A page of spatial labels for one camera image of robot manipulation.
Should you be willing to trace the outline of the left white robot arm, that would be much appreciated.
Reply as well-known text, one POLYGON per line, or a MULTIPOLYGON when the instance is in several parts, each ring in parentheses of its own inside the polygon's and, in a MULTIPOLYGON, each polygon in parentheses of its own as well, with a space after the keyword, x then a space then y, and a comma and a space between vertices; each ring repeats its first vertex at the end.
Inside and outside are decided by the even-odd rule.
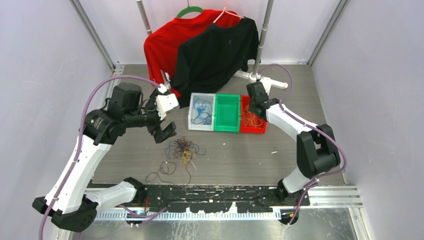
POLYGON ((83 115, 83 126, 74 151, 51 191, 37 197, 32 207, 62 230, 83 232, 99 214, 121 204, 141 206, 147 188, 133 177, 96 193, 86 193, 99 163, 129 128, 147 128, 156 143, 176 135, 176 125, 162 128, 168 112, 178 109, 174 93, 164 85, 143 98, 142 88, 133 83, 116 85, 100 109, 83 115))

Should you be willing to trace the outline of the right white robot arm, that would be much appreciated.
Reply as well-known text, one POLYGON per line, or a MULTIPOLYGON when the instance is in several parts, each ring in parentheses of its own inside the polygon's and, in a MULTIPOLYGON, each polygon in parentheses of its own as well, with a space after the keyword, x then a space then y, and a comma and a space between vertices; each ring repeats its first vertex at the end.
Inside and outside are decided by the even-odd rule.
POLYGON ((276 98, 269 98, 260 81, 246 86, 250 98, 248 110, 265 122, 278 127, 296 143, 296 168, 277 184, 277 198, 283 205, 291 205, 297 192, 317 182, 341 163, 332 128, 317 125, 289 110, 276 98))

